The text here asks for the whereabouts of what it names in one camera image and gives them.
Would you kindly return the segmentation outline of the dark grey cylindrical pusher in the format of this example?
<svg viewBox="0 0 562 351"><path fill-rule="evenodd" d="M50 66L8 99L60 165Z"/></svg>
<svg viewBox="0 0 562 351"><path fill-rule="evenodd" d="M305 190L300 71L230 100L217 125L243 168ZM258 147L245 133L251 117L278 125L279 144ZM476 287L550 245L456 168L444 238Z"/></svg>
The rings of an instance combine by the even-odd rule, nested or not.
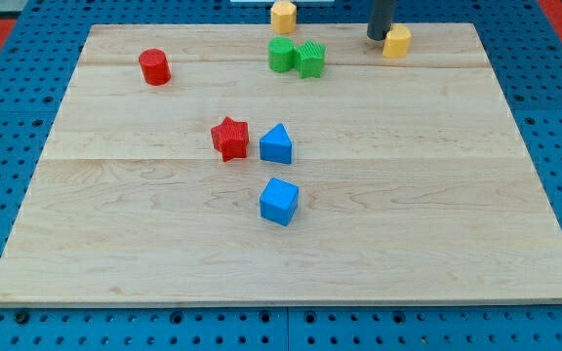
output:
<svg viewBox="0 0 562 351"><path fill-rule="evenodd" d="M367 36L381 41L390 30L394 18L396 0L374 0L368 20Z"/></svg>

